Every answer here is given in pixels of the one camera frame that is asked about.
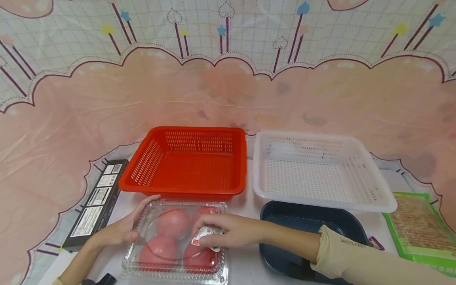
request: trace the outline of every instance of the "dark blue tray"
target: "dark blue tray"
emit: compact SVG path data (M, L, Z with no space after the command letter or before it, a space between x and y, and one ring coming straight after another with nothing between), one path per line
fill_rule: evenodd
M270 201L261 209L260 219L301 231L318 233L322 225L360 244L370 246L359 221L341 209ZM310 269L310 262L283 249L260 244L265 266L274 273L295 279L327 284L347 285L342 278L329 279Z

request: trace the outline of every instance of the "beige sleeve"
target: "beige sleeve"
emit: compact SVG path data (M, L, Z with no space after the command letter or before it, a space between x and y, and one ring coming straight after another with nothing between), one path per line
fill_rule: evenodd
M456 279L431 267L358 244L327 226L320 228L320 249L313 270L329 278L342 277L354 285L456 284Z
M60 281L60 279L57 278L57 279L54 280L54 282L52 283L52 285L65 285L65 284L63 284L63 283Z

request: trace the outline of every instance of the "plastic basket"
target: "plastic basket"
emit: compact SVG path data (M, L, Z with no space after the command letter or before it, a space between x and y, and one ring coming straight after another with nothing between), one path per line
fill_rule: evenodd
M157 127L133 155L119 187L171 199L228 200L245 188L246 148L239 128Z
M357 139L260 131L254 190L261 197L320 207L394 212L397 202Z

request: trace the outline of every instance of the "green package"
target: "green package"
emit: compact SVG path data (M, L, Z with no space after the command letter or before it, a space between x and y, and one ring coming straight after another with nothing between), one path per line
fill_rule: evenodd
M429 203L429 194L393 194L398 208L383 215L399 256L456 278L456 238Z

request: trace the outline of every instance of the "person's left hand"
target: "person's left hand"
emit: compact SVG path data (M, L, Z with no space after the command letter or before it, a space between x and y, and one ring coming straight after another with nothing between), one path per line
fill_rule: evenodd
M117 245L124 242L137 241L140 234L133 229L136 227L144 207L152 200L160 199L160 195L152 195L142 200L141 203L125 218L101 229L93 238L102 246Z

